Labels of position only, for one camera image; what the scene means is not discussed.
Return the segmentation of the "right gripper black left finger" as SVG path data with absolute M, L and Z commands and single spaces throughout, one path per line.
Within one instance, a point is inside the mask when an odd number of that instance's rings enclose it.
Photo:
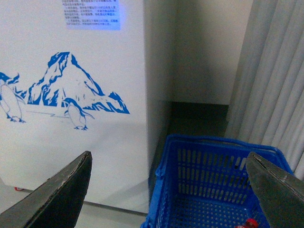
M 85 151 L 24 199 L 1 213 L 2 228 L 73 228 L 76 226 L 92 169 Z

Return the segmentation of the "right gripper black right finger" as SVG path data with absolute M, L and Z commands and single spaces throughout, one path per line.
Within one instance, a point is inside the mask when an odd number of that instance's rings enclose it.
M 272 228 L 304 226 L 304 182 L 255 152 L 246 159 L 253 192 Z

